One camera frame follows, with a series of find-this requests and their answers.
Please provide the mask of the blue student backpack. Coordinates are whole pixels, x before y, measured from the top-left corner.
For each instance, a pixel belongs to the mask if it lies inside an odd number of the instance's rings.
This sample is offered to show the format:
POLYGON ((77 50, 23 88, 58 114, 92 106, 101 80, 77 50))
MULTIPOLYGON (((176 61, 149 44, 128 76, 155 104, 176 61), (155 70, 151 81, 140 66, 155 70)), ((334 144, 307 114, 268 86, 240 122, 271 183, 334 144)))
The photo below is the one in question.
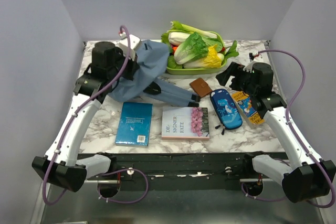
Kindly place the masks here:
POLYGON ((139 69, 133 80, 120 78, 118 86, 109 96, 118 102, 127 102, 136 97, 149 97, 179 107, 199 107, 200 96, 160 79, 165 73, 170 56, 168 45, 144 40, 136 51, 139 69))

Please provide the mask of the brown leather wallet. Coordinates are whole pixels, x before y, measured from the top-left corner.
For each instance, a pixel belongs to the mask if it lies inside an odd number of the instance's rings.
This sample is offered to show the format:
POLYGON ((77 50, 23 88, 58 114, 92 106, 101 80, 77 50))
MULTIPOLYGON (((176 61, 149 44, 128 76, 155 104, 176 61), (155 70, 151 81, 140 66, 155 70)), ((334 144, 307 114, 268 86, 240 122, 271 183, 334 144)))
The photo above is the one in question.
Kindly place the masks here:
POLYGON ((190 87, 198 94, 201 98, 209 95, 212 89, 208 83, 203 78, 197 78, 190 83, 190 87))

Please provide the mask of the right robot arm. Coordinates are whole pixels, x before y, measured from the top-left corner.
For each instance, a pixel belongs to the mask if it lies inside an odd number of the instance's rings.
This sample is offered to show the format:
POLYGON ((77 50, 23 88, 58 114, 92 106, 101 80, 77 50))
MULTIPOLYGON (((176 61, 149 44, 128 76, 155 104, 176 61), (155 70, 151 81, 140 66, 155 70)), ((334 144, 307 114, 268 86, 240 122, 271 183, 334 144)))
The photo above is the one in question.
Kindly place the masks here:
POLYGON ((216 75, 218 83, 242 91, 251 100, 252 107, 276 134, 289 164, 266 154, 251 154, 241 165, 242 173, 249 178, 264 174, 282 186, 286 197, 293 203, 331 195, 329 208, 335 203, 335 176, 333 161, 325 161, 314 151, 289 114, 289 105, 273 92, 274 72, 267 63, 256 62, 245 67, 232 62, 216 75))

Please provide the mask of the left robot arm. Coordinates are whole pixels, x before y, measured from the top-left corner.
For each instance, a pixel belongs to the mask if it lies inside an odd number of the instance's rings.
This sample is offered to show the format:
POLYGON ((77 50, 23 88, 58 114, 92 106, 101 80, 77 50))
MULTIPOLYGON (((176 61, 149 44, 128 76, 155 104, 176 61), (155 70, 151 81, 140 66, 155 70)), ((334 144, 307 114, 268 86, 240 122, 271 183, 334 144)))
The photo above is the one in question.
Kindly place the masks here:
POLYGON ((50 148, 36 156, 32 168, 43 179, 42 192, 52 184, 64 191, 77 192, 85 180, 96 175, 112 179, 116 175, 114 157, 97 153, 77 159, 88 126, 113 84, 121 77, 132 78, 138 69, 135 49, 138 39, 122 39, 118 44, 100 41, 92 49, 91 63, 76 80, 70 109, 50 148))

